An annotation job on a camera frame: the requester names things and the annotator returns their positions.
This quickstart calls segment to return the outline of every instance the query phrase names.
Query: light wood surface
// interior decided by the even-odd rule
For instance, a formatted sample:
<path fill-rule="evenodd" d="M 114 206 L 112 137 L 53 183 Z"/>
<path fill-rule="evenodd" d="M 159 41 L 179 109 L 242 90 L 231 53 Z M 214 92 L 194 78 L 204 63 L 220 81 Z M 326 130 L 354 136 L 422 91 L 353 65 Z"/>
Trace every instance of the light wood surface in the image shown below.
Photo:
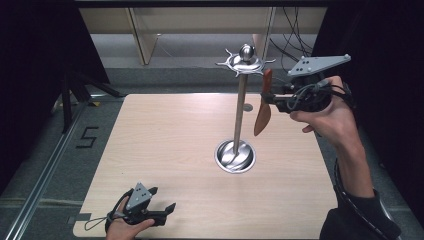
<path fill-rule="evenodd" d="M 318 239 L 336 199 L 313 134 L 272 108 L 253 136 L 260 95 L 247 94 L 241 139 L 256 152 L 243 174 L 220 169 L 217 146 L 233 139 L 236 94 L 147 94 L 126 97 L 80 213 L 103 217 L 141 181 L 158 187 L 149 210 L 176 202 L 165 226 L 143 238 Z M 77 221 L 79 237 L 105 236 Z"/>

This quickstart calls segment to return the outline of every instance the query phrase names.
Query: metal stand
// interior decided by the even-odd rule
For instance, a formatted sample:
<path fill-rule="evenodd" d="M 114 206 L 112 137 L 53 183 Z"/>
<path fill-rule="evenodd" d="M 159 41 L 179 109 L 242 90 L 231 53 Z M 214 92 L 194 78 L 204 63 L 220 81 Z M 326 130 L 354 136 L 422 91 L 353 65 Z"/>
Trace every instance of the metal stand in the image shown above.
<path fill-rule="evenodd" d="M 218 145 L 215 151 L 215 161 L 218 166 L 229 173 L 243 173 L 251 169 L 256 161 L 256 154 L 252 146 L 240 140 L 241 126 L 243 122 L 243 106 L 246 97 L 247 78 L 249 74 L 263 74 L 262 69 L 266 62 L 254 56 L 254 48 L 247 44 L 243 45 L 239 54 L 232 54 L 224 65 L 240 75 L 239 91 L 237 99 L 236 121 L 234 140 L 227 140 Z"/>

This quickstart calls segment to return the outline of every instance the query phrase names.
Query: round metal base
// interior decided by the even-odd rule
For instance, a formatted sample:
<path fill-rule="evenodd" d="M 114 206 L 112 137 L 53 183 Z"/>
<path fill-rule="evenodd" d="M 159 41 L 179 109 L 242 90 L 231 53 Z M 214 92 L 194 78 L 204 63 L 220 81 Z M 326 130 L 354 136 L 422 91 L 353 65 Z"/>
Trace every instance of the round metal base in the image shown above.
<path fill-rule="evenodd" d="M 244 173 L 250 170 L 256 161 L 255 150 L 245 141 L 240 141 L 238 153 L 234 154 L 234 141 L 227 140 L 218 145 L 215 151 L 218 166 L 229 173 Z"/>

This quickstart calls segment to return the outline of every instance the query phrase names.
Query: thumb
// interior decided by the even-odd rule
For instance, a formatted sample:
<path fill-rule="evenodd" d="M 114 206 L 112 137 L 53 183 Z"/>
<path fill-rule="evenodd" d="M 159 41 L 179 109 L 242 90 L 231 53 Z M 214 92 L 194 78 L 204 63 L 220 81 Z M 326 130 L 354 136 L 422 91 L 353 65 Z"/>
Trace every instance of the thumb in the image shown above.
<path fill-rule="evenodd" d="M 133 225 L 133 231 L 138 234 L 141 231 L 144 231 L 146 229 L 148 229 L 149 227 L 153 226 L 153 224 L 155 224 L 155 220 L 153 219 L 146 219 L 144 221 L 142 221 L 139 224 Z"/>

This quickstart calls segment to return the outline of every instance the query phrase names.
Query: wooden spatula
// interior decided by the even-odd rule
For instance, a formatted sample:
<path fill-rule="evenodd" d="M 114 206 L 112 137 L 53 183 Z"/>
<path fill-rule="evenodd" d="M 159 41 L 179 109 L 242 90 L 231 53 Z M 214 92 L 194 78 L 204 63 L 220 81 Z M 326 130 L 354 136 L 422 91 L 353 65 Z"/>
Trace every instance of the wooden spatula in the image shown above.
<path fill-rule="evenodd" d="M 271 82 L 272 82 L 272 70 L 266 69 L 264 72 L 263 83 L 262 83 L 262 92 L 268 93 L 271 91 Z M 262 130 L 265 129 L 268 125 L 269 120 L 271 119 L 271 108 L 268 103 L 261 98 L 261 106 L 259 107 L 258 117 L 255 122 L 255 129 L 253 133 L 255 136 L 258 136 Z"/>

